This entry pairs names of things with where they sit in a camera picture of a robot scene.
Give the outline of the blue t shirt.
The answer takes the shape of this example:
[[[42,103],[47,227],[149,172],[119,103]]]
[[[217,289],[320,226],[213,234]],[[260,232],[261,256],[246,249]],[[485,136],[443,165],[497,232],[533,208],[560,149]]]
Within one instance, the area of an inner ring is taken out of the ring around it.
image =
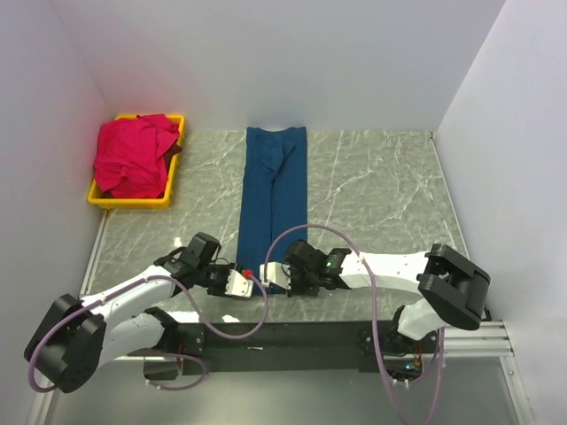
[[[302,228],[269,246],[285,230],[307,223],[307,129],[246,129],[245,174],[237,239],[237,263],[262,278],[266,255],[282,262],[287,246]]]

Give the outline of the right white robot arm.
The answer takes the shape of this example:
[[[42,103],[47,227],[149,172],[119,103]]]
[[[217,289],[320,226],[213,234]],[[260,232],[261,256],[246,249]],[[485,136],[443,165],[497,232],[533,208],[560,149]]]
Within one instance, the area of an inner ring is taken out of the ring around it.
[[[400,357],[445,327],[476,331],[491,278],[452,247],[376,254],[291,244],[270,279],[294,298],[321,297],[317,321],[377,321],[382,351]]]

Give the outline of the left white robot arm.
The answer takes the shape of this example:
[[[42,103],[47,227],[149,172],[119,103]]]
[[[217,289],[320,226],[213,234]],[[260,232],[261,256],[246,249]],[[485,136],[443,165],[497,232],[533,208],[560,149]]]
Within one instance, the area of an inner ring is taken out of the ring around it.
[[[70,393],[104,364],[132,352],[201,355],[203,330],[182,330],[157,304],[195,286],[225,296],[230,277],[242,268],[219,258],[220,249],[216,238],[199,232],[188,245],[108,290],[83,298],[58,297],[24,351],[28,376],[40,372],[53,389]]]

